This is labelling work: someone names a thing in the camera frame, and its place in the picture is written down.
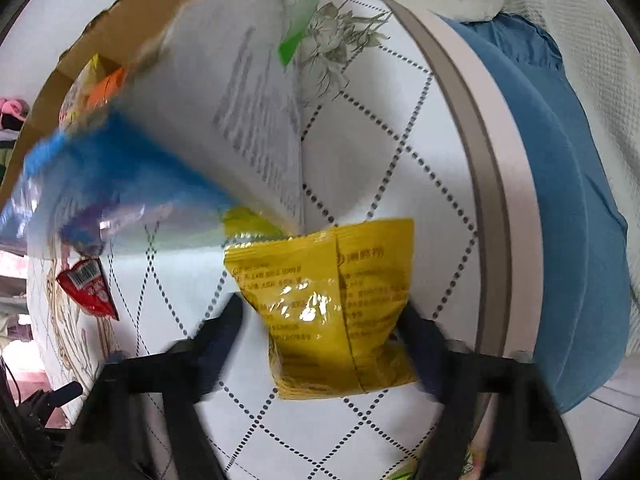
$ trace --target barcode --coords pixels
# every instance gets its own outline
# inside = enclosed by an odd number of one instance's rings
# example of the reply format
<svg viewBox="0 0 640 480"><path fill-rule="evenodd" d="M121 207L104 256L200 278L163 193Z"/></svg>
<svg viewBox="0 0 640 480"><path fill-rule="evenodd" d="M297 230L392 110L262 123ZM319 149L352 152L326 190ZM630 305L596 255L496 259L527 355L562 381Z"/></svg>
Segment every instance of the barcode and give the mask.
<svg viewBox="0 0 640 480"><path fill-rule="evenodd" d="M100 276L100 266L95 260L87 260L68 276L76 288L84 288L91 280Z"/></svg>

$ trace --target gold floral pattern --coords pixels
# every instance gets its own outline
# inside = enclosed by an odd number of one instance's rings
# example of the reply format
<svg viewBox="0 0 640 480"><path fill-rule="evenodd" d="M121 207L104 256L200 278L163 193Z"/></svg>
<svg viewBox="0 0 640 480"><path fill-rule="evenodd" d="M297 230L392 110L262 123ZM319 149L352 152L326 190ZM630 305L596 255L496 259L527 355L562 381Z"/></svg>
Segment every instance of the gold floral pattern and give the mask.
<svg viewBox="0 0 640 480"><path fill-rule="evenodd" d="M61 270L68 269L69 265L68 250L62 248L56 252L60 252L60 257L56 254L46 275L46 298L55 350L69 373L69 380L78 381L86 395L102 363L110 353L118 349L118 345L111 321L107 318L88 316L82 312L78 304L58 285L56 276ZM92 344L96 339L99 345Z"/></svg>

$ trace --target diamond pattern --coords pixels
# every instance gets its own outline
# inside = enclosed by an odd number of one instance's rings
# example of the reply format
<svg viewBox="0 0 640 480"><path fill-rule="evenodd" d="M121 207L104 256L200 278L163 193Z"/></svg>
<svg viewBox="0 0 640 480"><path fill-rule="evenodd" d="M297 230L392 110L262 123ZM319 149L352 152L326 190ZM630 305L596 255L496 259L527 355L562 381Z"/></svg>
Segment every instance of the diamond pattern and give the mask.
<svg viewBox="0 0 640 480"><path fill-rule="evenodd" d="M378 0L334 1L361 16L386 9ZM345 91L307 110L306 224L314 231L367 218L414 218L412 297L450 336L472 344L479 263L465 153L414 42L395 19L380 30L390 40L352 59ZM103 261L121 317L113 324L117 343L131 355L144 355L192 335L204 319L219 314L238 286L223 269L220 248L168 252L161 250L165 237L175 233L163 231L162 224L128 230L128 238L132 230L138 234L140 252L127 255L130 246L116 237ZM46 301L41 303L44 313ZM244 308L219 388L198 406L231 480L384 479L415 459L437 410L415 385L348 399L280 400L264 325ZM40 343L47 345L44 355L55 354L48 329L46 319L36 322ZM47 368L63 369L51 360ZM149 396L147 412L159 473L167 479L175 477L175 467L160 400Z"/></svg>

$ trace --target yellow snack bag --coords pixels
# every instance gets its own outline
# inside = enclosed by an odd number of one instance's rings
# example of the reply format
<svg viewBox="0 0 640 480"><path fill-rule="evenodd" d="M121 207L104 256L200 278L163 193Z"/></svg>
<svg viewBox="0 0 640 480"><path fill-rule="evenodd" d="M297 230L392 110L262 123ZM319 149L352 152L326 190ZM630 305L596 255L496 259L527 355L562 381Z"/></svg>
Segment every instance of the yellow snack bag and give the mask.
<svg viewBox="0 0 640 480"><path fill-rule="evenodd" d="M409 298L414 221L364 222L335 233L347 338L361 389L414 381L402 343L389 339Z"/></svg>
<svg viewBox="0 0 640 480"><path fill-rule="evenodd" d="M227 240L242 240L243 238L266 238L277 240L287 236L263 216L260 216L245 206L233 206L223 216L225 237Z"/></svg>
<svg viewBox="0 0 640 480"><path fill-rule="evenodd" d="M408 299L412 220L229 248L225 265L270 334L280 397L360 394L415 380L389 336Z"/></svg>

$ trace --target dotted line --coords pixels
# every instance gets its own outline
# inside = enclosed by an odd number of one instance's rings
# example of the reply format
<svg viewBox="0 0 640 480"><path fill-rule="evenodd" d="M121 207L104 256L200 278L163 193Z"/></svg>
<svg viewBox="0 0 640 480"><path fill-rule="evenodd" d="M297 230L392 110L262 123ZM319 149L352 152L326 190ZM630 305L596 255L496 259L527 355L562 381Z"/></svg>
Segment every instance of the dotted line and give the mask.
<svg viewBox="0 0 640 480"><path fill-rule="evenodd" d="M146 425L146 428L151 432L151 434L156 438L156 440L160 443L160 446L164 447L165 451L169 451L169 448L164 444L164 442L162 440L160 440L160 437L158 437L155 433L154 430L151 429L150 425Z"/></svg>
<svg viewBox="0 0 640 480"><path fill-rule="evenodd" d="M146 238L149 242L149 247L146 248L145 254L146 254L146 260L148 261L147 265L146 265L146 272L145 272L145 277L142 280L142 288L140 288L140 298L138 299L138 314L136 316L136 357L140 356L140 341L142 340L142 336L140 335L140 314L142 314L142 300L145 297L145 289L146 289L146 280L148 280L149 277L149 270L151 270L151 268L153 267L153 260L156 257L156 252L152 251L152 245L154 242L154 239L156 238L156 234L158 234L158 229L160 227L160 222L156 222L156 228L154 229L153 234L149 234L149 229L146 227L145 224L145 233L146 233Z"/></svg>
<svg viewBox="0 0 640 480"><path fill-rule="evenodd" d="M418 102L415 105L414 111L411 114L411 118L409 119L409 123L404 129L404 134L402 134L402 141L406 141L409 138L409 134L414 129L414 124L418 115L420 114L420 110L422 110L422 106L424 105L424 100L427 98L427 94L429 93L429 88L431 86L431 81L433 80L433 72L429 74L427 77L427 81L424 83L422 87L422 92L420 93L420 97L418 97Z"/></svg>
<svg viewBox="0 0 640 480"><path fill-rule="evenodd" d="M180 321L180 318L178 317L178 315L177 315L177 313L176 313L176 311L174 309L173 304L171 303L169 298L166 296L166 292L164 291L164 288L162 288L162 285L160 283L160 278L158 278L158 271L154 267L153 260L156 257L156 255L158 254L158 250L156 249L156 247L154 245L154 239L155 239L155 233L154 233L153 237L149 238L149 247L148 247L147 251L152 251L153 255L151 256L151 258L148 255L146 257L146 259L149 260L149 267L148 267L148 269L146 270L146 273L145 273L145 283L146 283L146 280L148 279L149 272L152 272L153 273L153 277L156 280L156 286L158 287L158 291L160 292L160 295L164 299L164 304L169 309L169 312L173 316L176 325L178 325L178 328L180 328L180 330L182 330L182 335L183 336L188 336L189 333L186 331L183 323Z"/></svg>
<svg viewBox="0 0 640 480"><path fill-rule="evenodd" d="M399 52L396 52L395 50L391 50L390 48L387 48L386 46L383 46L383 45L379 45L378 48L382 50L382 52L388 52L393 57L397 57L401 61L408 63L409 65L417 68L418 70L422 70L422 72L425 74L428 74L430 72L428 68L425 68L423 65L415 62L413 59L410 59L407 56L403 56L402 54L400 54Z"/></svg>
<svg viewBox="0 0 640 480"><path fill-rule="evenodd" d="M411 453L406 453L400 460L398 460L395 464L393 464L389 469L387 469L384 474L382 475L382 478L380 480L385 480L386 477L391 474L396 468L398 468L399 465L401 465L402 462L404 462L407 458L414 458L414 453L418 450L418 448L422 445L422 443L427 440L427 438L430 436L431 432L434 430L435 425L431 426L429 428L429 431L427 432L427 434L422 437L420 439L420 442L418 442L418 444L416 444L414 446L414 448L411 450Z"/></svg>
<svg viewBox="0 0 640 480"><path fill-rule="evenodd" d="M449 296L453 294L453 289L455 288L458 280L460 279L460 272L465 270L465 264L468 261L468 256L471 254L473 250L473 246L476 244L476 235L477 233L474 233L474 237L471 238L471 240L469 240L469 244L466 246L466 249L465 249L465 254L463 254L461 261L458 264L458 270L456 270L456 272L453 273L453 278L449 282L449 288L444 291L444 296L440 298L440 303L436 307L436 310L433 312L433 314L431 314L433 319L438 319L438 316L440 315L440 312L442 312L444 305L447 303L447 301L449 301Z"/></svg>
<svg viewBox="0 0 640 480"><path fill-rule="evenodd" d="M209 439L209 443L215 447L220 453L222 453L224 456L226 456L227 458L230 458L230 456L228 454L225 453L225 451L215 442L213 442L213 440L211 439L210 436L207 436L207 438ZM242 469L242 471L244 471L245 473L247 473L249 476L251 476L252 478L255 478L255 480L260 480L256 475L254 475L253 473L247 471L244 467L242 467L239 463L235 464L236 467L239 467L240 469Z"/></svg>
<svg viewBox="0 0 640 480"><path fill-rule="evenodd" d="M164 480L165 475L167 474L167 472L169 471L169 468L171 467L171 463L174 461L174 456L170 455L169 456L169 460L166 463L166 466L164 468L164 471L162 472L162 474L160 475L160 480Z"/></svg>
<svg viewBox="0 0 640 480"><path fill-rule="evenodd" d="M42 274L41 276L48 276L49 272L45 273L44 271L44 261L41 261L41 266L42 266ZM56 277L56 269L55 269L55 262L51 262L50 263L50 268L53 267L53 276L52 276L52 280L50 280L50 286L53 289L52 292L54 292L56 290L56 286L58 285L58 282L55 280ZM47 285L49 284L49 279L45 277L45 290ZM50 334L49 334L49 330L51 328L53 328L53 311L50 312L50 317L49 319L51 320L51 323L45 323L45 334L47 335L47 338L50 340Z"/></svg>
<svg viewBox="0 0 640 480"><path fill-rule="evenodd" d="M358 0L348 0L348 1L350 1L352 4L358 4L358 5L361 5L363 7L367 7L367 9L379 10L380 12L389 12L388 9L381 9L380 7L376 7L376 6L373 6L373 5L365 4L363 2L359 2Z"/></svg>
<svg viewBox="0 0 640 480"><path fill-rule="evenodd" d="M226 394L229 396L229 398L232 399L233 402L235 402L238 405L238 408L243 410L244 414L249 416L249 418L253 421L252 424L251 424L251 427L247 430L246 434L244 435L244 437L240 441L240 444L238 444L238 447L236 447L236 450L234 451L233 455L229 459L229 463L225 467L225 473L226 473L226 472L229 471L231 466L234 464L234 462L238 458L238 455L240 455L240 452L242 451L242 448L244 448L244 446L246 446L246 444L249 442L249 439L251 438L252 434L254 434L255 430L258 427L258 422L257 421L262 420L262 418L266 414L267 410L269 409L269 406L273 402L273 399L276 398L275 394L278 393L278 390L276 388L273 389L273 391L269 394L269 397L267 398L267 400L264 401L264 405L262 406L262 409L260 410L259 415L254 416L249 412L248 409L246 409L244 407L244 404L242 404L238 400L238 398L236 398L236 396L229 390L228 386L225 386L225 383L223 383L222 381L219 381L218 384L220 386L222 386L222 388L226 391Z"/></svg>
<svg viewBox="0 0 640 480"><path fill-rule="evenodd" d="M40 322L45 325L45 327L48 328L49 323L45 322L42 319L42 316L40 317ZM56 356L56 361L58 361L58 365L60 366L60 371L62 373L62 370L65 369L64 365L62 364L62 360L60 359L60 355L58 354L58 346L53 344L53 341L51 340L51 336L49 334L48 331L45 331L45 336L47 337L47 340L49 341L49 344L51 345L51 349L53 350L53 355Z"/></svg>
<svg viewBox="0 0 640 480"><path fill-rule="evenodd" d="M376 426L371 420L367 420L367 425L369 425L371 427L371 429L373 431L375 431L377 434L379 434L382 438L384 438L386 441L388 441L389 444L392 444L393 446L397 447L400 451L407 453L408 455L410 455L412 458L415 458L417 460L417 457L411 453L411 451L409 451L407 448L405 448L402 444L400 444L397 440L392 439L390 436L388 436L388 434L386 434L384 431L382 431L378 426Z"/></svg>
<svg viewBox="0 0 640 480"><path fill-rule="evenodd" d="M391 160L391 163L389 164L388 169L386 170L386 174L385 174L384 178L382 179L382 184L378 188L378 193L376 193L375 197L373 197L373 202L371 203L369 211L367 212L367 219L371 220L373 218L375 210L378 209L378 203L382 199L382 194L384 193L384 190L386 189L386 184L389 183L389 181L391 180L392 175L394 174L394 170L396 168L396 165L398 164L398 161L400 160L400 155L401 154L402 154L402 148L396 148L396 153L394 154L394 157Z"/></svg>
<svg viewBox="0 0 640 480"><path fill-rule="evenodd" d="M347 68L349 67L349 65L353 62L353 60L355 60L360 54L362 53L362 49L357 49L352 55L351 57L347 60L347 62L344 64L344 66L342 67L341 72L344 74L344 71L347 70ZM314 111L313 115L311 116L311 118L309 119L309 122L306 124L305 129L302 131L302 138L300 139L305 140L306 134L309 133L309 130L311 129L311 126L313 125L313 123L316 122L316 118L318 117L318 114L320 113L320 110L322 110L322 104L319 104L316 107L316 110Z"/></svg>
<svg viewBox="0 0 640 480"><path fill-rule="evenodd" d="M372 405L369 406L369 410L367 411L367 414L364 415L358 408L355 407L355 405L351 402L351 400L349 399L349 397L345 397L342 401L348 405L349 408L351 408L353 410L354 413L356 413L359 417L362 418L361 421L359 421L353 428L351 428L351 430L344 435L344 437L342 437L340 439L340 442L338 442L338 444L336 444L334 446L334 448L320 461L318 462L318 468L320 468L320 466L322 464L324 464L327 460L329 460L333 455L335 455L338 450L353 436L356 434L356 432L362 427L364 426L364 423L369 420L368 415L371 414L371 410L375 409L375 407L378 405L378 403L380 402L380 400L382 400L386 393L389 390L383 390L381 393L378 394L378 398L373 400ZM307 480L311 480L313 478L313 476L316 474L317 470L314 469L311 473L309 473L309 476L307 477Z"/></svg>
<svg viewBox="0 0 640 480"><path fill-rule="evenodd" d="M309 197L311 203L316 204L318 211L322 213L322 216L326 218L329 224L332 224L334 227L338 227L338 224L335 222L335 218L329 215L329 210L324 207L324 204L318 200L318 197L314 195L314 192L307 184L302 185L302 191Z"/></svg>
<svg viewBox="0 0 640 480"><path fill-rule="evenodd" d="M311 129L311 126L313 125L313 123L316 122L316 117L318 117L318 114L320 113L320 110L322 110L322 105L318 105L316 107L316 110L314 111L314 114L311 116L311 118L309 119L309 122L306 124L305 129L302 131L302 138L300 140L305 140L306 134L309 133L309 130Z"/></svg>
<svg viewBox="0 0 640 480"><path fill-rule="evenodd" d="M453 209L455 209L456 213L459 217L462 218L462 222L466 224L466 228L469 231L474 233L474 236L478 236L478 232L475 231L475 226L470 222L468 216L465 215L465 211L460 207L460 204L454 199L453 195L449 192L449 189L443 185L442 181L436 176L435 172L431 171L431 167L424 161L423 158L420 157L418 152L416 152L411 146L406 146L405 151L407 153L411 153L411 158L415 160L418 165L424 170L425 173L429 175L429 178L434 181L435 186L440 190L440 192L446 197L447 202L449 202Z"/></svg>
<svg viewBox="0 0 640 480"><path fill-rule="evenodd" d="M234 400L234 402L238 405L239 408L241 408L242 410L244 410L245 414L247 414L249 416L249 418L251 420L253 420L254 422L252 423L251 427L249 428L249 430L246 432L244 438L240 441L240 444L238 444L238 448L234 451L233 455L231 456L231 458L229 459L229 463L226 465L225 467L225 472L229 471L229 468L231 468L231 466L235 463L236 459L238 458L238 455L240 454L240 452L242 451L242 448L244 446L246 446L249 437L251 437L252 434L254 434L255 430L257 428L260 428L261 430L263 430L266 434L268 434L273 440L275 440L278 444L280 444L281 446L283 446L285 449L289 450L290 452L292 452L294 455L299 456L300 458L306 460L307 462L309 462L311 465L314 466L314 468L316 468L317 470L323 471L326 475L328 475L329 477L331 477L333 480L340 480L336 475L334 475L333 473L331 473L330 471L327 471L327 469L325 469L324 467L321 467L321 464L319 464L318 462L316 462L315 460L309 458L307 455L305 455L302 452L299 452L297 449L295 449L293 446L290 446L289 444L287 444L286 442L284 442L280 437L277 437L275 435L275 433L273 433L273 431L271 431L269 428L267 428L264 424L261 424L260 421L262 420L262 418L264 417L264 415L266 415L267 410L269 409L269 406L272 404L273 399L275 399L276 394L278 393L278 389L274 388L272 390L272 392L269 394L269 398L267 400L264 401L264 405L262 406L262 409L260 410L259 415L257 416L253 416L249 410L247 410L243 404L240 403L240 401L236 398L236 396L229 390L229 388L227 386L224 385L224 383L222 381L219 381L218 384L220 386L223 387L223 389L226 391L226 394Z"/></svg>
<svg viewBox="0 0 640 480"><path fill-rule="evenodd" d="M164 416L164 410L162 410L162 408L160 406L158 406L158 404L156 404L156 402L154 401L154 398L151 396L151 394L146 394L147 397L149 397L149 400L151 400L151 402L154 404L154 406L158 409L158 411L160 413L162 413L162 416Z"/></svg>
<svg viewBox="0 0 640 480"><path fill-rule="evenodd" d="M394 140L399 140L400 147L396 148L396 154L393 156L391 164L389 164L389 167L386 170L386 175L382 179L382 184L380 184L380 186L378 187L378 192L373 198L373 202L371 203L369 212L367 212L367 218L370 220L373 218L373 215L375 214L375 211L378 208L378 204L380 203L380 200L382 200L382 194L386 190L386 185L391 180L391 176L393 175L396 165L400 160L400 155L402 154L402 146L406 144L406 141L409 138L411 131L414 129L415 121L418 118L418 115L420 114L420 110L422 110L422 106L424 105L425 99L427 98L427 94L429 93L429 87L431 86L432 80L433 80L433 73L430 73L427 78L427 81L422 87L422 92L420 94L420 97L418 97L418 102L416 103L414 107L414 111L412 112L411 117L409 118L409 122L407 123L407 126L404 129L404 134L402 134L402 139L399 139L397 134L393 134L392 136Z"/></svg>
<svg viewBox="0 0 640 480"><path fill-rule="evenodd" d="M218 280L218 286L216 287L216 291L213 293L213 298L211 298L211 301L209 302L209 306L207 307L207 311L204 313L205 319L209 319L209 317L211 317L211 313L213 312L214 307L216 306L216 304L218 303L218 300L220 299L220 293L222 292L222 287L225 285L225 280L227 276L228 274L226 273L226 270L223 270L222 276L220 276L220 279Z"/></svg>
<svg viewBox="0 0 640 480"><path fill-rule="evenodd" d="M348 102L350 102L353 106L355 106L358 110L360 110L361 112L363 112L369 119L371 119L373 122L375 122L378 126L380 126L380 128L382 129L383 132L386 132L387 135L389 136L394 136L395 133L394 131L389 127L388 124L386 124L382 119L380 119L375 113L373 113L371 110L369 110L365 105L361 104L359 101L356 100L355 97L347 94L347 92L340 90L339 94L341 95L345 100L347 100Z"/></svg>
<svg viewBox="0 0 640 480"><path fill-rule="evenodd" d="M120 299L124 304L124 308L127 311L127 314L129 314L129 317L131 318L131 322L135 325L136 321L133 319L131 311L129 310L129 306L127 305L127 300L124 299L124 295L120 290L120 284L118 283L118 279L116 278L116 273L113 270L113 243L112 242L110 242L110 246L111 246L110 247L111 254L110 255L107 254L107 262L109 263L109 281L111 282L111 277L113 276L113 283L115 284L116 289L118 290L118 294L120 295ZM140 341L142 342L142 346L145 348L146 353L150 354L149 348L146 347L146 344L144 341L142 341L142 338L140 338Z"/></svg>

